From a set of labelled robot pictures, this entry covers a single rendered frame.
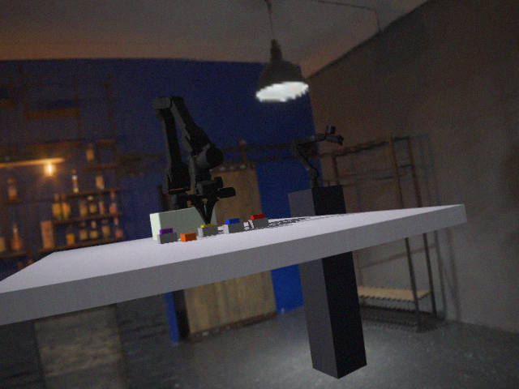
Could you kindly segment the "yellow button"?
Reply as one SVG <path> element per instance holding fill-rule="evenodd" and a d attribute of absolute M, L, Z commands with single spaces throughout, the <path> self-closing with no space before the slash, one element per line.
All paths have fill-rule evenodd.
<path fill-rule="evenodd" d="M 205 237 L 210 235 L 219 234 L 218 233 L 218 227 L 214 224 L 205 224 L 201 225 L 198 229 L 199 237 Z"/>

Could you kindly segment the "blue button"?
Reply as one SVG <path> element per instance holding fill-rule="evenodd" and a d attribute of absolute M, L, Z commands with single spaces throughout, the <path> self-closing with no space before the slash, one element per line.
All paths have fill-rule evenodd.
<path fill-rule="evenodd" d="M 245 231 L 244 223 L 239 221 L 239 218 L 225 220 L 225 224 L 222 225 L 223 233 L 237 233 Z"/>

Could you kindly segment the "red button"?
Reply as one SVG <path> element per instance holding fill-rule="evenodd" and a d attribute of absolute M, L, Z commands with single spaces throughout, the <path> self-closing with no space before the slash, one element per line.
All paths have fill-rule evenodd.
<path fill-rule="evenodd" d="M 251 220 L 248 220 L 249 229 L 269 226 L 268 218 L 264 218 L 264 214 L 253 215 Z"/>

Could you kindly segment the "orange block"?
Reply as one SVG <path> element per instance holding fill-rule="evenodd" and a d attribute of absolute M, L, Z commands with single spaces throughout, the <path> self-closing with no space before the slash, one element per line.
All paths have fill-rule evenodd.
<path fill-rule="evenodd" d="M 181 242 L 191 242 L 191 241 L 197 240 L 197 236 L 195 235 L 195 233 L 183 234 L 183 235 L 180 235 L 180 237 L 181 237 Z"/>

